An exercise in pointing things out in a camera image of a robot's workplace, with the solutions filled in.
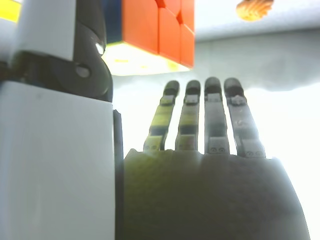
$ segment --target orange cube face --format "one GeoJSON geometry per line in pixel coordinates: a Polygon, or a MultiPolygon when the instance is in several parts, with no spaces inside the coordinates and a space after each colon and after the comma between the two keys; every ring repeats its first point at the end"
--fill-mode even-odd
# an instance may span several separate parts
{"type": "Polygon", "coordinates": [[[122,39],[192,68],[194,0],[122,0],[122,39]]]}

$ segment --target orange shell-shaped object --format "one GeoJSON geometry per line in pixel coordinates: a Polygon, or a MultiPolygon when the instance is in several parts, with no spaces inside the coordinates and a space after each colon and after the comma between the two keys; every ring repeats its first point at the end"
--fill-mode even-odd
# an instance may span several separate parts
{"type": "Polygon", "coordinates": [[[246,21],[257,21],[267,15],[274,0],[244,0],[236,6],[236,13],[246,21]]]}

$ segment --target blue cube face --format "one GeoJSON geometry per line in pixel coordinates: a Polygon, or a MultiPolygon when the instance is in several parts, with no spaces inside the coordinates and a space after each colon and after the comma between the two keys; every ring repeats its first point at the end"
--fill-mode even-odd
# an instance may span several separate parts
{"type": "Polygon", "coordinates": [[[122,0],[101,0],[108,44],[122,41],[122,0]]]}

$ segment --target yellow object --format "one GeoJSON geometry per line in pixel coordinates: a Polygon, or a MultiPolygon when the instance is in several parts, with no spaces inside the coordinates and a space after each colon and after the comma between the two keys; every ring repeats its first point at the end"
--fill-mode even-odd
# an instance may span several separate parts
{"type": "Polygon", "coordinates": [[[0,19],[17,22],[21,4],[13,0],[0,0],[0,19]]]}
{"type": "Polygon", "coordinates": [[[126,42],[107,44],[102,59],[112,75],[150,75],[171,72],[185,72],[189,68],[144,51],[126,42]]]}
{"type": "Polygon", "coordinates": [[[257,21],[268,14],[274,0],[244,0],[236,6],[236,13],[246,21],[257,21]]]}

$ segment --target white surface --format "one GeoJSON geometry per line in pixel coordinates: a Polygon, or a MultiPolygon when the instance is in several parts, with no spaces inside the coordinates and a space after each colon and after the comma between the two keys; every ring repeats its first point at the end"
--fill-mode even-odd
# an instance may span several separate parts
{"type": "Polygon", "coordinates": [[[195,0],[195,34],[199,41],[320,27],[319,0],[274,0],[260,21],[246,22],[236,14],[242,0],[195,0]]]}
{"type": "Polygon", "coordinates": [[[16,24],[0,18],[0,62],[9,59],[16,24]]]}
{"type": "MultiPolygon", "coordinates": [[[[288,32],[198,43],[190,72],[114,76],[113,104],[122,115],[123,146],[142,151],[166,83],[180,82],[165,144],[174,149],[187,82],[236,77],[245,92],[268,157],[281,159],[301,201],[311,240],[320,239],[320,31],[288,32]]],[[[231,153],[236,153],[226,109],[231,153]]],[[[204,152],[204,96],[200,97],[200,152],[204,152]]]]}
{"type": "Polygon", "coordinates": [[[111,103],[0,88],[0,239],[113,240],[111,103]]]}
{"type": "Polygon", "coordinates": [[[76,0],[24,0],[12,56],[21,51],[72,61],[76,0]]]}

